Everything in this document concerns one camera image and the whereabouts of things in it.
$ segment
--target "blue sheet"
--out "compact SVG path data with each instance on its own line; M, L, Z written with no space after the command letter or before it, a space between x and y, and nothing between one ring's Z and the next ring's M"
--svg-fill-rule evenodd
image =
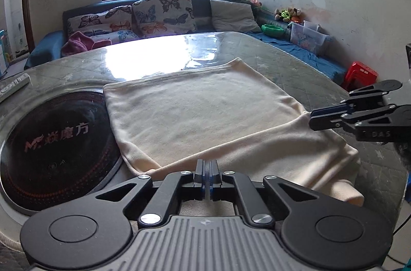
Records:
M344 76L347 73L347 69L328 58L316 56L314 53L311 53L310 51L307 51L297 45L291 44L287 41L282 41L280 39L271 38L263 33L255 34L249 31L245 34L257 38L264 43L275 46L281 51L291 54L292 56L305 62L307 65L310 65L311 67L325 74L337 85L341 85L344 81Z

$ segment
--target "black round cooktop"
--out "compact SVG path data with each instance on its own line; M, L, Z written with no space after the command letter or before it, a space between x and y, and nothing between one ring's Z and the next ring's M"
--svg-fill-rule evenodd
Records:
M0 154L2 192L30 215L102 188L120 161L104 95L59 95L28 113L8 136Z

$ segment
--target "sofa armrest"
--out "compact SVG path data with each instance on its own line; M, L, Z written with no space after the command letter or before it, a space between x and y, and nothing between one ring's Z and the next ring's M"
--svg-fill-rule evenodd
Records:
M65 43L62 30L47 34L28 56L24 69L61 58L61 48Z

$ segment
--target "remote control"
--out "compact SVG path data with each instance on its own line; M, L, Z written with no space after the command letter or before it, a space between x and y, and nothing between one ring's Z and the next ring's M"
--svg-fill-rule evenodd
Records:
M27 73L20 75L0 91L0 103L29 82L30 76Z

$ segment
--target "beige cloth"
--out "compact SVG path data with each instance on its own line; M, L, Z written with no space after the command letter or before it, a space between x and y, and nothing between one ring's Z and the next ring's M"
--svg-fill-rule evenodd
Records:
M262 181L276 175L362 205L354 189L358 151L332 130L312 131L310 113L240 58L222 66L104 87L110 124L135 175L155 180L217 159Z

